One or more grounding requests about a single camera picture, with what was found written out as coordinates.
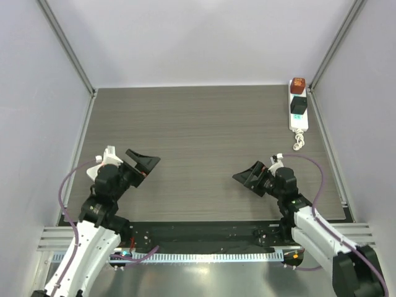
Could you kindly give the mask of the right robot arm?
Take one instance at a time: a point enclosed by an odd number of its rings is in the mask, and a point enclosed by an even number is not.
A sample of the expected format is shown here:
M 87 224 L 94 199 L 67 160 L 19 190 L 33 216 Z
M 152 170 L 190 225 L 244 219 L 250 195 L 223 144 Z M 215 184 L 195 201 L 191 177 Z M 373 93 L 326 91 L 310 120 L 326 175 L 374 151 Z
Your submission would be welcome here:
M 300 193 L 291 168 L 278 154 L 271 166 L 257 161 L 233 179 L 258 196 L 277 200 L 280 213 L 279 237 L 288 245 L 298 243 L 328 273 L 337 296 L 388 296 L 377 254 L 369 245 L 359 245 L 347 238 L 316 210 Z

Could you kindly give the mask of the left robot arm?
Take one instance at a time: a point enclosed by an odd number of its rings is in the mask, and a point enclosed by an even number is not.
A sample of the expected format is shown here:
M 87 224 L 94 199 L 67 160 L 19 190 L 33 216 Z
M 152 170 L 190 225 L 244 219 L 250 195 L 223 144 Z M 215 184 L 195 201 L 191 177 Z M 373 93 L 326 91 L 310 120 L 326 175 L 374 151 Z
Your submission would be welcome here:
M 69 222 L 73 240 L 50 281 L 32 296 L 88 296 L 113 251 L 130 243 L 130 221 L 117 216 L 118 200 L 130 187 L 139 187 L 161 159 L 131 149 L 126 155 L 135 165 L 120 159 L 113 146 L 85 162 L 93 183 L 78 221 Z

